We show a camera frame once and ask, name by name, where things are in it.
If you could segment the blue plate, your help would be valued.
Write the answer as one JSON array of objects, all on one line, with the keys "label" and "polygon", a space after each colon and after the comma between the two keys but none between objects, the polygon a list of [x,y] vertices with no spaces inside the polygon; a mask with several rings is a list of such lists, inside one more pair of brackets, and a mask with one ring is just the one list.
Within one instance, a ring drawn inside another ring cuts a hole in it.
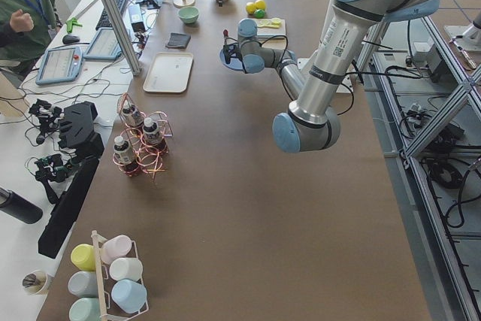
[{"label": "blue plate", "polygon": [[238,58],[231,57],[230,63],[227,63],[223,50],[220,50],[220,52],[219,52],[219,59],[220,59],[220,62],[225,67],[227,67],[227,68],[229,68],[233,71],[243,71],[244,70],[243,64]]}]

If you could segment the yellow lemon lower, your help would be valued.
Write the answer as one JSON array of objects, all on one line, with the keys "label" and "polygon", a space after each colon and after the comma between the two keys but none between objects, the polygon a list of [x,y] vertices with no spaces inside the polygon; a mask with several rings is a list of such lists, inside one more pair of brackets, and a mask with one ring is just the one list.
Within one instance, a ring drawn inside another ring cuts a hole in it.
[{"label": "yellow lemon lower", "polygon": [[245,10],[249,15],[252,15],[256,12],[257,7],[254,2],[247,2],[245,5]]}]

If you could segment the yellow lemon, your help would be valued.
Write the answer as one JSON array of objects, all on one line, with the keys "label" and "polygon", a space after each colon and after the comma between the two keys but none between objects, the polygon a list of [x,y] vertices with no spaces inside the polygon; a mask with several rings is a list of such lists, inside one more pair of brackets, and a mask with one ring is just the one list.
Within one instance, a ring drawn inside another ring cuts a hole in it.
[{"label": "yellow lemon", "polygon": [[267,4],[265,2],[265,0],[256,0],[254,2],[254,5],[256,6],[256,9],[259,9],[259,10],[266,10],[267,8]]},{"label": "yellow lemon", "polygon": [[245,5],[245,10],[249,15],[252,15],[256,12],[257,7],[254,2],[247,2]]}]

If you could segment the green bowl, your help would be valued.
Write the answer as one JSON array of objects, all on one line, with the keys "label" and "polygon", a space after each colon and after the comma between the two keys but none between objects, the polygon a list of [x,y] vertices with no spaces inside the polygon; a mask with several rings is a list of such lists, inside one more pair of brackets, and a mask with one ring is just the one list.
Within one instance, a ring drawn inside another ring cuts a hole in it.
[{"label": "green bowl", "polygon": [[177,13],[182,23],[186,25],[194,24],[199,17],[199,10],[196,7],[189,6],[179,9]]}]

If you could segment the yellow lemon upper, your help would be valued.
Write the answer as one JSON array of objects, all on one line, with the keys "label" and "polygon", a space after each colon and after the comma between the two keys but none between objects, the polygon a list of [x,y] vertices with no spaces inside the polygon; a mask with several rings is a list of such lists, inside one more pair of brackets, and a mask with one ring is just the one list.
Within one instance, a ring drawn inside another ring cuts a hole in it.
[{"label": "yellow lemon upper", "polygon": [[254,5],[256,6],[256,9],[259,9],[259,10],[266,10],[267,8],[267,4],[265,2],[265,0],[256,0],[254,2]]}]

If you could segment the bamboo cutting board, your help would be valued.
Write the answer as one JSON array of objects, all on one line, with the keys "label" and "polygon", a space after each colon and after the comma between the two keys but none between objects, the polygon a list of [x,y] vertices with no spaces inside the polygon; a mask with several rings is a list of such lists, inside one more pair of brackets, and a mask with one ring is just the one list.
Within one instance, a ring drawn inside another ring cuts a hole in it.
[{"label": "bamboo cutting board", "polygon": [[255,22],[257,24],[257,35],[259,38],[286,35],[286,24],[284,19],[255,19]]}]

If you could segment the green lime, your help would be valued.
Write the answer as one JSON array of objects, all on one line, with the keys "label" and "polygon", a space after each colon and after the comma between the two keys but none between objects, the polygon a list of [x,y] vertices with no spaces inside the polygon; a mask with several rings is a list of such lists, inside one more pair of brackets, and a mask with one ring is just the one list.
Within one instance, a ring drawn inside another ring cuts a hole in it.
[{"label": "green lime", "polygon": [[263,9],[256,9],[255,12],[253,13],[253,16],[256,19],[263,19],[265,17],[266,13]]}]

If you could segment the grey folded cloth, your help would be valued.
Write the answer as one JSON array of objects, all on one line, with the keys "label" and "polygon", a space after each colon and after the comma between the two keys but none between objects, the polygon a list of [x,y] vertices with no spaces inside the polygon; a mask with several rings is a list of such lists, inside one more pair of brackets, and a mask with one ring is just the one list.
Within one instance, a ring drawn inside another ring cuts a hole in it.
[{"label": "grey folded cloth", "polygon": [[169,49],[186,49],[190,39],[191,35],[171,32],[170,38],[165,46]]}]

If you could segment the cream rabbit tray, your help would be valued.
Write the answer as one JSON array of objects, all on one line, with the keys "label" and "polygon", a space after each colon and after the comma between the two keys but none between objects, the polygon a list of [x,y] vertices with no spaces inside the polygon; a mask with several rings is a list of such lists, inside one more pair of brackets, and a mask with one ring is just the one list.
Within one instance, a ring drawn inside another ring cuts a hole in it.
[{"label": "cream rabbit tray", "polygon": [[150,93],[186,91],[192,69],[193,55],[183,52],[159,52],[153,57],[143,90]]}]

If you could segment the bottle lower left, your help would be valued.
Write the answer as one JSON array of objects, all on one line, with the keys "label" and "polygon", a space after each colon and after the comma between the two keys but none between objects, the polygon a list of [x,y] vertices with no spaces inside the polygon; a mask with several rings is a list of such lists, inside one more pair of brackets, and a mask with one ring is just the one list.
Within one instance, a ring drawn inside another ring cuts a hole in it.
[{"label": "bottle lower left", "polygon": [[144,119],[143,136],[147,146],[156,148],[161,154],[168,152],[168,146],[159,125],[150,117]]}]

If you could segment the teach pendant far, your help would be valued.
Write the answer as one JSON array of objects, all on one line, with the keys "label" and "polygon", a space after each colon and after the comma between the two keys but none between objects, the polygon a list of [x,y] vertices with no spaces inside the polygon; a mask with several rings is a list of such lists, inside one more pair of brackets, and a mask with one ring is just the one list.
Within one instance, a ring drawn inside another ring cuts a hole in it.
[{"label": "teach pendant far", "polygon": [[112,28],[99,28],[89,43],[83,58],[89,61],[109,62],[121,54],[121,47]]}]

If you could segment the teach pendant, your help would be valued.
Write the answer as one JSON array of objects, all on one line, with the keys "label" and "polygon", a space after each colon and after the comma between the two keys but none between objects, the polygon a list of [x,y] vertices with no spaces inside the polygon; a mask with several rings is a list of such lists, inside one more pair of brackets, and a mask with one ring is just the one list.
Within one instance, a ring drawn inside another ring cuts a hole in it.
[{"label": "teach pendant", "polygon": [[50,49],[42,59],[35,83],[43,86],[74,81],[80,73],[82,60],[80,47]]},{"label": "teach pendant", "polygon": [[89,43],[83,58],[89,61],[109,62],[121,54],[121,47],[112,28],[99,28]]}]

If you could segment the bottle lower right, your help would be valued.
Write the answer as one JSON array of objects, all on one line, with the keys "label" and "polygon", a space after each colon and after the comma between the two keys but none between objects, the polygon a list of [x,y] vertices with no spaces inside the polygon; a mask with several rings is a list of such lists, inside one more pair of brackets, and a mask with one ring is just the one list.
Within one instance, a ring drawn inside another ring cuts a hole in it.
[{"label": "bottle lower right", "polygon": [[114,138],[113,160],[119,169],[129,177],[139,175],[141,167],[131,143],[122,135]]}]

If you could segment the teach pendant near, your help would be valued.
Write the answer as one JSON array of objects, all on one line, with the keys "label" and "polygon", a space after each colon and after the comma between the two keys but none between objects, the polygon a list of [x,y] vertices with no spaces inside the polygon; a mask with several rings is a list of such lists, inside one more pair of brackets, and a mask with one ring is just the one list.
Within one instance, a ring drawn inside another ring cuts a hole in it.
[{"label": "teach pendant near", "polygon": [[80,73],[82,60],[80,47],[50,49],[42,59],[35,83],[43,86],[74,81]]}]

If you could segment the person in green hoodie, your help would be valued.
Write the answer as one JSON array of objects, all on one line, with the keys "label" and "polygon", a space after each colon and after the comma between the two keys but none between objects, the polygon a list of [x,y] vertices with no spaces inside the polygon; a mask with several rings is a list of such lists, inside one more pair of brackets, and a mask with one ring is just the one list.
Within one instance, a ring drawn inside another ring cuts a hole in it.
[{"label": "person in green hoodie", "polygon": [[61,28],[56,0],[1,0],[1,59],[25,77]]}]

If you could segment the pastel cup rack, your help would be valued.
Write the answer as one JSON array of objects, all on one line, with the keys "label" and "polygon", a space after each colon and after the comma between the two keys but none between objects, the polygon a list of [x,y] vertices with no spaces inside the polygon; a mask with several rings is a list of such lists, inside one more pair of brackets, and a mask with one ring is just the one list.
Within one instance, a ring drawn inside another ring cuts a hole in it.
[{"label": "pastel cup rack", "polygon": [[68,281],[77,297],[71,320],[136,320],[150,310],[144,267],[129,236],[105,238],[93,230],[89,244],[71,251],[71,263],[78,269]]}]

